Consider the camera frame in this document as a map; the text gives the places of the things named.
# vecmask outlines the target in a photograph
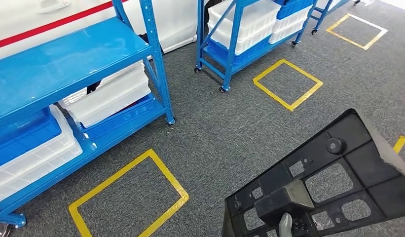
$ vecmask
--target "blue plastic crate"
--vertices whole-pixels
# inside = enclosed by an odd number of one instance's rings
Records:
[[[89,139],[94,140],[107,132],[110,132],[117,127],[125,124],[126,122],[136,119],[147,112],[150,112],[154,109],[154,100],[155,97],[152,93],[146,95],[145,97],[139,99],[137,102],[132,104],[130,107],[127,107],[120,112],[102,120],[101,122],[90,126],[88,128],[83,127],[79,124],[79,129],[86,133]]]
[[[277,4],[281,5],[276,18],[279,20],[292,15],[308,6],[313,4],[314,0],[274,0]]]
[[[47,107],[0,123],[0,166],[61,134]]]
[[[269,45],[269,43],[268,43],[269,39],[270,39],[270,36],[262,39],[260,42],[253,45],[252,47],[250,47],[243,53],[241,53],[239,55],[234,55],[232,65],[237,66],[240,63],[245,62],[247,59],[251,58],[253,54],[256,54],[257,51],[262,50],[263,48],[267,47]],[[225,62],[227,61],[228,49],[221,43],[214,41],[212,39],[209,39],[207,49],[210,54],[216,54],[218,57],[222,58]]]

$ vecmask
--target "shelving unit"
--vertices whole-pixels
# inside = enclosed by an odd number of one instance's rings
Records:
[[[0,201],[1,223],[25,225],[24,214],[13,211],[158,117],[165,115],[174,124],[151,0],[140,0],[149,43],[134,33],[121,0],[112,3],[116,17],[0,60],[0,121],[46,108],[140,60],[160,100],[154,98],[151,111],[93,141],[68,117],[82,154]]]
[[[304,21],[304,24],[303,24],[301,30],[285,37],[284,39],[282,39],[274,44],[267,44],[266,46],[261,45],[261,48],[258,47],[256,49],[256,53],[251,55],[251,57],[244,59],[237,64],[235,64],[235,63],[233,64],[233,59],[235,57],[237,36],[239,34],[239,27],[240,27],[241,17],[243,14],[243,9],[244,9],[244,7],[246,7],[250,4],[253,4],[257,1],[259,1],[259,0],[233,0],[231,2],[230,6],[227,8],[227,10],[222,15],[222,17],[219,19],[217,24],[213,27],[211,32],[206,37],[204,37],[205,36],[205,34],[204,34],[204,1],[198,0],[198,28],[197,28],[197,35],[198,35],[197,44],[198,45],[197,45],[196,67],[195,67],[194,71],[196,73],[201,72],[203,65],[205,65],[209,69],[211,69],[215,74],[217,74],[221,79],[223,79],[223,84],[220,87],[220,92],[222,92],[222,93],[230,90],[231,76],[236,74],[238,71],[242,70],[246,66],[250,65],[254,61],[258,60],[262,56],[271,52],[276,47],[280,46],[282,43],[292,39],[295,36],[296,36],[296,39],[294,41],[292,41],[292,46],[294,47],[298,43],[300,43],[301,36],[304,32],[305,26],[307,25],[308,19],[311,16],[311,13],[314,9],[314,6],[315,6],[317,0],[313,1],[313,7],[309,10],[308,17]],[[225,16],[230,12],[230,10],[234,6],[235,6],[235,10],[234,10],[234,18],[233,18],[233,27],[231,30],[230,46],[228,49],[227,60],[224,60],[223,58],[218,57],[218,55],[216,55],[208,50],[207,42],[211,38],[211,36],[215,32],[215,30],[218,28],[220,23],[223,21]],[[214,65],[209,63],[206,59],[204,59],[204,55],[209,56],[210,58],[214,59],[217,63],[219,63],[222,67],[224,67],[225,73],[222,73],[218,68],[216,68]]]
[[[314,27],[314,29],[311,31],[311,34],[314,35],[317,33],[317,31],[320,28],[321,23],[323,22],[324,18],[332,13],[334,10],[338,9],[339,7],[343,6],[345,3],[347,3],[350,0],[340,0],[338,3],[336,3],[335,5],[332,5],[334,0],[329,0],[326,4],[325,8],[322,7],[318,7],[318,6],[314,6],[314,10],[319,12],[320,17],[317,16],[313,16],[311,15],[310,17],[313,18],[314,20],[317,21],[316,26]],[[356,6],[357,3],[359,3],[361,0],[356,0],[355,2],[353,2],[353,5]]]

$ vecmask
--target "shelf leg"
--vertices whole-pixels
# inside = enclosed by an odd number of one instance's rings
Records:
[[[0,211],[0,223],[14,225],[16,228],[20,228],[27,223],[24,214],[2,214]]]
[[[151,0],[140,0],[141,11],[143,13],[144,23],[146,25],[148,42],[153,48],[151,54],[156,69],[155,79],[153,82],[159,90],[159,95],[163,107],[166,110],[166,121],[168,124],[174,124],[172,104],[170,102],[169,89],[167,87],[166,74],[164,71],[163,58],[160,50],[159,38],[157,36],[156,21],[154,19],[153,4]]]
[[[202,70],[202,63],[201,58],[203,57],[203,49],[204,46],[202,42],[204,41],[204,14],[205,14],[205,7],[204,7],[204,0],[198,0],[198,26],[196,28],[196,43],[197,43],[197,51],[196,51],[196,67],[195,72],[197,69],[199,71]]]
[[[323,9],[323,12],[321,13],[320,18],[318,19],[317,24],[316,24],[316,26],[314,27],[314,29],[315,29],[316,32],[319,30],[319,27],[320,27],[321,23],[323,22],[324,18],[327,16],[327,12],[328,12],[328,10],[329,10],[330,5],[331,5],[332,2],[333,2],[333,0],[329,0],[329,1],[327,2],[326,7]]]
[[[241,16],[243,15],[243,1],[238,1],[236,3],[236,9],[234,11],[233,28],[231,30],[231,41],[230,47],[228,49],[227,66],[225,67],[225,76],[222,86],[220,88],[221,92],[226,92],[230,90],[230,80],[233,75],[232,65],[234,59],[234,53],[236,51],[237,37],[239,35],[239,28],[241,22]]]
[[[330,6],[330,4],[331,4],[332,1],[333,1],[333,0],[329,0],[329,3],[327,3],[327,6],[326,6],[326,10],[328,9],[328,7]],[[307,26],[308,20],[310,19],[310,16],[311,16],[311,14],[313,13],[314,8],[316,7],[316,3],[317,3],[317,0],[314,0],[313,6],[312,6],[311,9],[308,11],[307,20],[304,21],[304,24],[302,25],[302,30],[301,30],[301,31],[298,33],[298,35],[296,36],[296,39],[293,41],[293,45],[300,43],[302,34],[304,34],[304,30],[305,30],[305,27]]]

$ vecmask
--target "stacked crates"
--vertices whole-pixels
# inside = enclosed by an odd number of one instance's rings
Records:
[[[144,64],[139,61],[103,79],[89,94],[83,89],[59,101],[85,137],[95,140],[154,108]]]
[[[95,140],[154,108],[143,62],[59,101],[86,139]],[[82,153],[65,116],[54,105],[0,123],[0,201]]]
[[[208,8],[210,15],[208,27],[210,32],[231,2],[231,0],[226,0]],[[268,44],[269,37],[272,34],[272,27],[280,8],[281,6],[273,1],[259,0],[243,9],[233,65],[237,65],[245,59],[250,58],[256,52],[256,48],[264,47]],[[235,6],[226,15],[208,41],[209,52],[217,54],[224,60],[227,59],[230,46],[234,10]]]
[[[282,19],[277,19],[275,25],[272,29],[272,36],[270,37],[269,43],[275,44],[286,37],[294,34],[297,31],[300,31],[304,25],[304,22],[308,18],[308,12],[312,8],[313,5],[309,5],[304,9],[301,9],[295,13],[291,13],[289,15],[286,8],[284,9],[284,13],[282,15],[286,15],[286,17]]]
[[[231,4],[223,1],[208,9],[209,32]],[[233,66],[252,58],[258,51],[294,34],[303,27],[313,0],[259,0],[243,9]],[[235,6],[225,16],[208,40],[207,50],[227,61]]]
[[[0,137],[0,201],[82,153],[56,106],[4,127]]]

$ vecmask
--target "yellow floor marking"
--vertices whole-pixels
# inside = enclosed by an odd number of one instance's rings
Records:
[[[148,237],[151,234],[153,234],[161,225],[163,225],[163,223],[166,222],[167,219],[169,219],[175,212],[177,212],[183,206],[183,204],[185,204],[185,202],[188,201],[189,199],[188,193],[185,191],[185,189],[182,188],[182,186],[179,184],[179,182],[176,180],[173,174],[169,171],[169,169],[163,164],[163,162],[153,151],[153,149],[150,149],[144,152],[136,159],[134,159],[131,163],[129,163],[128,165],[117,171],[107,180],[105,180],[104,182],[93,188],[84,196],[82,196],[81,198],[79,198],[78,200],[69,205],[69,212],[72,215],[74,223],[79,229],[79,232],[82,237],[92,237],[92,235],[90,234],[90,231],[88,230],[82,216],[79,214],[79,211],[77,209],[86,201],[91,199],[94,195],[96,195],[104,188],[109,186],[111,183],[113,183],[115,180],[117,180],[122,175],[127,173],[130,169],[134,168],[137,164],[142,162],[147,157],[150,157],[154,161],[154,163],[156,163],[157,167],[166,176],[166,178],[169,180],[169,182],[172,184],[175,190],[179,193],[181,198],[175,204],[173,204],[173,206],[171,206],[165,213],[163,213],[155,222],[153,222],[147,229],[145,229],[138,237]]]
[[[268,90],[265,86],[263,86],[262,84],[260,84],[259,80],[262,79],[264,76],[266,76],[268,73],[270,73],[271,71],[275,70],[277,67],[279,67],[281,64],[287,64],[288,66],[294,68],[295,70],[297,70],[298,72],[300,72],[301,74],[303,74],[304,76],[310,78],[311,80],[315,81],[316,84],[310,88],[305,94],[303,94],[301,97],[299,97],[295,102],[293,102],[291,105],[288,104],[287,102],[285,102],[283,99],[279,98],[279,96],[275,95],[272,91]],[[289,109],[290,111],[294,111],[294,109],[300,105],[302,102],[304,102],[308,97],[310,97],[311,94],[313,94],[318,88],[320,88],[320,86],[323,85],[323,82],[321,82],[320,80],[318,80],[317,78],[313,77],[312,75],[310,75],[309,73],[307,73],[306,71],[304,71],[303,69],[295,66],[294,64],[288,62],[285,59],[281,59],[279,60],[277,63],[275,63],[274,65],[272,65],[270,68],[266,69],[265,71],[263,71],[261,74],[257,75],[255,78],[253,78],[253,83],[259,87],[261,90],[263,90],[266,94],[268,94],[270,97],[274,98],[276,101],[278,101],[279,103],[281,103],[285,108]]]
[[[340,25],[344,20],[346,20],[346,19],[349,18],[349,17],[352,17],[352,18],[354,18],[354,19],[356,19],[356,20],[358,20],[358,21],[362,21],[362,22],[364,22],[364,23],[366,23],[366,24],[368,24],[368,25],[370,25],[370,26],[372,26],[372,27],[375,27],[375,28],[379,29],[381,32],[379,32],[379,33],[378,33],[373,39],[371,39],[371,41],[369,41],[366,45],[360,45],[360,44],[358,44],[358,43],[356,43],[356,42],[353,42],[352,40],[350,40],[350,39],[348,39],[348,38],[346,38],[346,37],[344,37],[344,36],[341,36],[341,35],[339,35],[338,33],[336,33],[336,32],[333,31],[334,28],[336,28],[338,25]],[[354,45],[356,45],[357,47],[362,48],[362,49],[364,49],[364,50],[369,49],[369,47],[371,47],[377,40],[379,40],[379,38],[381,38],[385,33],[388,32],[387,29],[384,29],[384,28],[382,28],[382,27],[380,27],[380,26],[377,26],[377,25],[374,24],[374,23],[371,23],[371,22],[369,22],[369,21],[366,21],[366,20],[364,20],[364,19],[362,19],[362,18],[360,18],[360,17],[354,16],[354,15],[349,14],[349,13],[347,13],[344,17],[342,17],[342,19],[338,20],[338,21],[337,21],[336,23],[334,23],[332,26],[330,26],[329,28],[327,28],[326,31],[329,32],[329,33],[331,33],[332,35],[337,36],[337,37],[341,38],[342,40],[345,40],[345,41],[347,41],[347,42],[349,42],[349,43],[351,43],[351,44],[354,44]]]
[[[401,148],[403,148],[405,144],[405,137],[404,136],[400,136],[400,138],[398,139],[398,141],[396,142],[396,144],[394,145],[393,149],[394,151],[398,154],[401,151]]]

